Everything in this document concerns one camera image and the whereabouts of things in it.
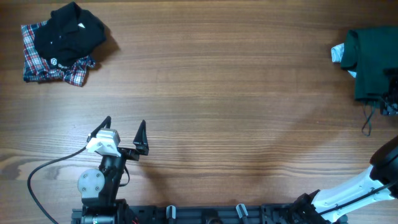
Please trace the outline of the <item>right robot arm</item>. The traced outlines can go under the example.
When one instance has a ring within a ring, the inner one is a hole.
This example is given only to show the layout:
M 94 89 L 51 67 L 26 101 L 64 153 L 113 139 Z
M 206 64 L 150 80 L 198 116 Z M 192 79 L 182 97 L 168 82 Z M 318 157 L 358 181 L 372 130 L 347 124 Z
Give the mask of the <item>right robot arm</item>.
M 349 212 L 397 198 L 397 138 L 380 147 L 369 167 L 331 189 L 301 195 L 289 208 L 290 223 L 336 223 Z

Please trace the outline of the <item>dark green shorts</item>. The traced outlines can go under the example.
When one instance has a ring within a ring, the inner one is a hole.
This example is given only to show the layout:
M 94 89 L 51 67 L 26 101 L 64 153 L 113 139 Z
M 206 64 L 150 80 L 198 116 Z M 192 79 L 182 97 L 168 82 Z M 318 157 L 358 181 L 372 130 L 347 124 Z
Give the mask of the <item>dark green shorts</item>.
M 397 69 L 397 27 L 351 29 L 347 32 L 344 43 L 353 44 L 357 49 L 354 100 L 371 107 L 361 129 L 365 136 L 369 136 L 372 130 L 371 118 L 375 110 L 380 109 L 381 96 L 389 87 L 389 80 L 383 70 Z

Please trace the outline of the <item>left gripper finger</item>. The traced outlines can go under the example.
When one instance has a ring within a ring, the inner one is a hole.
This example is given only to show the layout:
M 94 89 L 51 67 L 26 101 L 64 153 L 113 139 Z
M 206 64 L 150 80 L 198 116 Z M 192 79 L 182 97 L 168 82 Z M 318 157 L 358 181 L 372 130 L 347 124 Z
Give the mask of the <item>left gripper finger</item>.
M 86 141 L 89 142 L 92 138 L 95 138 L 100 129 L 110 128 L 110 127 L 111 127 L 111 117 L 107 116 L 99 126 L 97 126 L 91 133 L 88 134 Z
M 136 147 L 136 151 L 141 155 L 148 155 L 149 143 L 146 134 L 146 121 L 143 119 L 137 133 L 134 137 L 133 144 Z

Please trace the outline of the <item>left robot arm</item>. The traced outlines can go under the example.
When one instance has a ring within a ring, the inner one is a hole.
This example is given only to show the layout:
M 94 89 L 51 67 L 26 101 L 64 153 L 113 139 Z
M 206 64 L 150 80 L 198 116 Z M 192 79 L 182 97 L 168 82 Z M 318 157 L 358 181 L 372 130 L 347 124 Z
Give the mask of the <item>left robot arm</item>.
M 117 199 L 123 174 L 128 174 L 127 161 L 138 161 L 149 153 L 146 122 L 143 120 L 133 140 L 134 148 L 120 147 L 118 131 L 111 128 L 111 117 L 94 129 L 87 139 L 88 152 L 99 154 L 102 159 L 97 169 L 84 171 L 78 179 L 81 193 L 81 210 L 74 210 L 72 223 L 123 224 L 139 223 L 138 216 L 125 199 Z

